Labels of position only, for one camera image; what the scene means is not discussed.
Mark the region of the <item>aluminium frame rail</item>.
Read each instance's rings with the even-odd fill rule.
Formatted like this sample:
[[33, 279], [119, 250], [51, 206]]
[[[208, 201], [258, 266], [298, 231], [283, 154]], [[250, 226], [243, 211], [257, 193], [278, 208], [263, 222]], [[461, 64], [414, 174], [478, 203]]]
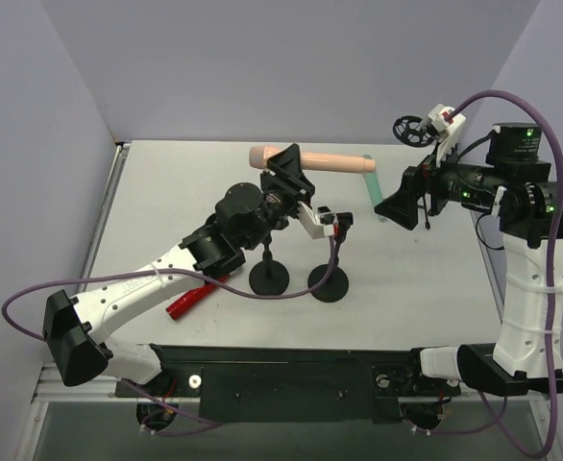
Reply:
[[45, 363], [40, 370], [32, 402], [107, 402], [115, 399], [116, 380], [96, 377], [85, 384], [68, 387], [55, 364]]

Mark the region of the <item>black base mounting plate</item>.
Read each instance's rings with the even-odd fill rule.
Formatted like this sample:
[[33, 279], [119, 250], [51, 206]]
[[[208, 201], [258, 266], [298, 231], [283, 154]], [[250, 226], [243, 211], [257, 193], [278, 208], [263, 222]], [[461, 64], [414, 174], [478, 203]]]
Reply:
[[429, 410], [460, 395], [422, 377], [411, 352], [156, 346], [162, 372], [143, 390], [196, 399], [217, 423], [391, 423], [408, 400]]

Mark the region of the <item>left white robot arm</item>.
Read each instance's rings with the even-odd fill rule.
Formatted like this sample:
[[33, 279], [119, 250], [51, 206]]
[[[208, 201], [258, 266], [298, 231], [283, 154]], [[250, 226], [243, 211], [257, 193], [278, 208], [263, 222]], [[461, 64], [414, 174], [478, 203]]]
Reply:
[[161, 372], [153, 348], [113, 338], [113, 333], [147, 310], [242, 266], [245, 254], [288, 219], [298, 220], [311, 238], [329, 237], [310, 206], [314, 185], [306, 178], [301, 150], [292, 144], [269, 157], [260, 183], [233, 185], [203, 226], [132, 273], [129, 279], [46, 302], [43, 339], [66, 386], [102, 374], [146, 384]]

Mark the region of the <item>pink microphone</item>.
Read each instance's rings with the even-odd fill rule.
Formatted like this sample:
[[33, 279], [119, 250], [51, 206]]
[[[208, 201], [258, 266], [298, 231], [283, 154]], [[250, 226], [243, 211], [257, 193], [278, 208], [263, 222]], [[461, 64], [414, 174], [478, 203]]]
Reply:
[[[268, 160], [278, 158], [287, 151], [271, 145], [254, 146], [249, 151], [249, 164], [256, 169], [267, 169]], [[300, 153], [300, 163], [304, 170], [366, 174], [376, 172], [376, 162], [372, 158], [324, 154], [314, 152]]]

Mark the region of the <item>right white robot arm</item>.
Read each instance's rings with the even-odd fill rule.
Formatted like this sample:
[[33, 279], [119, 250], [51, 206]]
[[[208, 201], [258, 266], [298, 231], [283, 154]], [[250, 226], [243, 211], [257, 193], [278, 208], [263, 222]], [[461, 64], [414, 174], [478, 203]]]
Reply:
[[500, 220], [506, 288], [497, 342], [418, 350], [421, 376], [500, 397], [563, 394], [563, 204], [556, 203], [550, 164], [538, 158], [541, 134], [535, 124], [496, 124], [483, 138], [485, 165], [463, 164], [459, 152], [444, 161], [430, 154], [406, 168], [400, 188], [375, 207], [407, 230], [417, 226], [424, 196], [430, 216], [455, 202]]

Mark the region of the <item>tripod shock mount stand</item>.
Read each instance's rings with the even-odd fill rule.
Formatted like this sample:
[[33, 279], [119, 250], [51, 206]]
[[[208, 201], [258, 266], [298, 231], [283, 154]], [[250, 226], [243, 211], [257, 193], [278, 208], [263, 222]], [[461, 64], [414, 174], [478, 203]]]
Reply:
[[[433, 139], [427, 134], [420, 134], [418, 131], [418, 125], [421, 119], [417, 116], [405, 115], [398, 118], [393, 125], [393, 135], [402, 142], [405, 146], [413, 148], [422, 148], [429, 146]], [[428, 221], [428, 211], [427, 211], [427, 186], [426, 180], [423, 177], [423, 173], [420, 171], [420, 166], [407, 167], [403, 174], [402, 180], [406, 180], [414, 189], [414, 193], [417, 196], [418, 205], [418, 219], [419, 211], [424, 212], [425, 226], [429, 230], [430, 223]]]

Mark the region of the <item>red glitter microphone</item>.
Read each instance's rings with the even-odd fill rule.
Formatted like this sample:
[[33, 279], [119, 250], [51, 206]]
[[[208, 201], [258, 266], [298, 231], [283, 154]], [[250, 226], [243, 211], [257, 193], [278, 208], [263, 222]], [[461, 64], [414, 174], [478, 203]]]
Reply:
[[193, 307], [213, 293], [218, 286], [206, 283], [201, 287], [189, 290], [165, 308], [166, 313], [173, 321], [179, 321]]

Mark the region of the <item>teal microphone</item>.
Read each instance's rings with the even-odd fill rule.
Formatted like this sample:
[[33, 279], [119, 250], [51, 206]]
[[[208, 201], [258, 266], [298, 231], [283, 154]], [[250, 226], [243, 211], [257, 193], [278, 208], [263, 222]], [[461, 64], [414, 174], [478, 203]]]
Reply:
[[[372, 159], [371, 156], [369, 155], [363, 155], [363, 158], [368, 160], [367, 162], [373, 162], [375, 163], [375, 161]], [[371, 201], [371, 205], [372, 208], [374, 209], [374, 213], [375, 213], [375, 206], [379, 205], [382, 200], [382, 193], [381, 193], [381, 189], [380, 189], [380, 185], [379, 185], [379, 178], [378, 178], [378, 174], [377, 171], [374, 167], [373, 171], [370, 172], [364, 172], [362, 173], [362, 178], [365, 182], [366, 188], [367, 188], [367, 192]], [[375, 213], [377, 218], [379, 219], [380, 222], [384, 223], [387, 221], [387, 219], [377, 213]]]

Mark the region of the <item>black mic stand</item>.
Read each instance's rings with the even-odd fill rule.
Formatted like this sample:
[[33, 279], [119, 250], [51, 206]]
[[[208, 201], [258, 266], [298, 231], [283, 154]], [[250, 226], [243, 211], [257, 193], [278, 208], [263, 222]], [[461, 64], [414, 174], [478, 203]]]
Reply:
[[339, 251], [353, 224], [354, 216], [351, 212], [342, 212], [336, 215], [333, 238], [335, 249], [333, 269], [327, 279], [317, 289], [314, 289], [314, 286], [322, 281], [325, 273], [328, 271], [328, 265], [321, 264], [316, 266], [307, 278], [307, 287], [310, 289], [310, 294], [319, 302], [336, 303], [342, 300], [348, 293], [350, 282], [347, 274], [339, 267]]
[[289, 286], [290, 276], [286, 267], [273, 258], [270, 249], [272, 236], [268, 233], [262, 240], [262, 257], [249, 273], [252, 292], [260, 296], [279, 296]]

